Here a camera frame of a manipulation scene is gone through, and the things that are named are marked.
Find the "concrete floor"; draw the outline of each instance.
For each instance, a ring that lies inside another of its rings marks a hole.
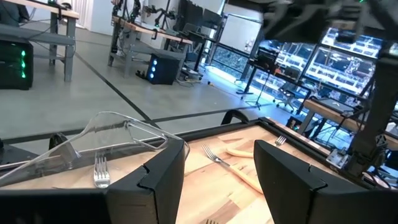
[[[48,24],[28,24],[44,30]],[[236,87],[208,73],[203,84],[193,87],[151,85],[136,77],[137,69],[147,65],[136,64],[131,76],[123,78],[123,65],[117,61],[107,66],[111,37],[84,29],[76,30],[76,53],[71,83],[63,82],[63,64],[53,68],[48,60],[35,58],[34,83],[29,91],[0,90],[0,138],[18,138],[39,133],[62,132],[84,128],[90,118],[100,111],[115,111],[143,120],[131,105],[113,91],[96,73],[105,77],[126,98],[133,102],[149,119],[159,120],[157,125],[170,133],[210,128],[221,123],[224,112],[234,108],[243,110],[251,119],[271,116],[286,123],[290,114],[270,102],[261,101],[261,110],[235,95]],[[34,44],[35,54],[48,54],[48,50]],[[207,85],[211,81],[215,86]],[[208,115],[164,121],[162,118],[195,113]],[[48,148],[48,139],[15,144],[16,147],[41,154]]]

